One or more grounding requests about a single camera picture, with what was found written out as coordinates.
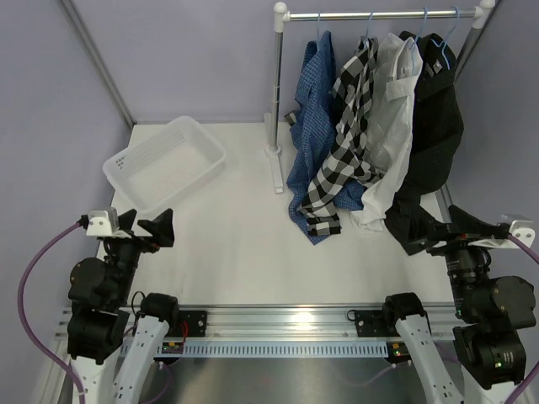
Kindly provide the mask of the blue hanger of checked shirt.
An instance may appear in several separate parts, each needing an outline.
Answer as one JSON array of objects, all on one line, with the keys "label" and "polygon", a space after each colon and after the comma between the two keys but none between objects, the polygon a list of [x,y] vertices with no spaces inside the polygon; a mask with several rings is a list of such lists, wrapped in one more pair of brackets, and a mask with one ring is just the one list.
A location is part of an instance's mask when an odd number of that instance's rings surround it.
[{"label": "blue hanger of checked shirt", "polygon": [[367,19],[367,26],[366,26],[366,33],[365,33],[365,40],[366,40],[367,46],[369,44],[371,21],[373,20],[373,17],[374,17],[374,11],[369,14],[369,18]]}]

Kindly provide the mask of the blue hanger of plaid shirt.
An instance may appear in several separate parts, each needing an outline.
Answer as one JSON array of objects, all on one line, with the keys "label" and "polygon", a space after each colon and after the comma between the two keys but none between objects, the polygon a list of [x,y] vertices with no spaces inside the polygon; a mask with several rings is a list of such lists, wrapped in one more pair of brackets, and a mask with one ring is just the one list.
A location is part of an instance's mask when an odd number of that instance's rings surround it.
[{"label": "blue hanger of plaid shirt", "polygon": [[317,15],[317,46],[319,46],[320,40],[322,39],[322,29],[321,29],[321,12]]}]

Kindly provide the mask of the black white checked shirt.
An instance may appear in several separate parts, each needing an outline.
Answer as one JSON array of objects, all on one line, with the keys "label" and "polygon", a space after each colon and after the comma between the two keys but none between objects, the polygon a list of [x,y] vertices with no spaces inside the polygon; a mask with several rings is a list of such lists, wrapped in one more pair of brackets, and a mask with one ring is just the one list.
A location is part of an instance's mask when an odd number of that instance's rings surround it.
[{"label": "black white checked shirt", "polygon": [[353,57],[341,69],[332,89],[332,96],[340,103],[341,112],[336,137],[298,208],[307,220],[310,237],[340,233],[334,199],[346,184],[355,182],[367,189],[381,178],[366,157],[378,51],[378,39],[363,37]]}]

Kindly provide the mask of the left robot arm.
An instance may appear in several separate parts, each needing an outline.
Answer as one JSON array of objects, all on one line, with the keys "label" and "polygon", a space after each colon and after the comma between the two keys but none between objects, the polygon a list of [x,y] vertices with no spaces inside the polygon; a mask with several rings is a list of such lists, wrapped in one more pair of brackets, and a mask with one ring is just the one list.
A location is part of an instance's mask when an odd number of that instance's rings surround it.
[{"label": "left robot arm", "polygon": [[70,274],[67,352],[77,377],[73,396],[84,403],[137,403],[157,349],[179,330],[176,297],[147,294],[134,324],[122,307],[129,297],[140,256],[172,247],[173,210],[153,220],[136,210],[93,210],[78,224],[102,241],[104,258],[85,258]]}]

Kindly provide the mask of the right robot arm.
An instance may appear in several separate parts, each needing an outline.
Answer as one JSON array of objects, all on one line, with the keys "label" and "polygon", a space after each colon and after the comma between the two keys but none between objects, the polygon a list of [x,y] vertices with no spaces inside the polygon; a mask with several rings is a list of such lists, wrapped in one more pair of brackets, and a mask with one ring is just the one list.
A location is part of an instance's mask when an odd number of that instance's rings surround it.
[{"label": "right robot arm", "polygon": [[383,328],[404,342],[428,403],[512,403],[526,388],[526,351],[520,329],[534,327],[534,287],[518,276],[492,278],[490,250],[521,247],[514,223],[491,225],[452,205],[450,222],[434,222],[417,239],[443,257],[455,304],[454,349],[465,388],[458,390],[430,330],[426,310],[412,293],[389,295]]}]

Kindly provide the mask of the blue plaid shirt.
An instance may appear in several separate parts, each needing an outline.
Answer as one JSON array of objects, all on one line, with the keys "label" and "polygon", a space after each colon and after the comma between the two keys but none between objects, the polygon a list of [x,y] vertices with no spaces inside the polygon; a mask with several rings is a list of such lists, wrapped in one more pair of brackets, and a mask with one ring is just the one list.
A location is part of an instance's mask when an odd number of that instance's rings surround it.
[{"label": "blue plaid shirt", "polygon": [[310,182],[330,153],[342,116],[339,103],[331,95],[337,80],[332,35],[324,31],[320,40],[307,43],[296,87],[298,109],[286,116],[296,157],[286,180],[293,197],[288,206],[290,219],[313,245],[327,236],[308,234],[307,218],[299,211]]}]

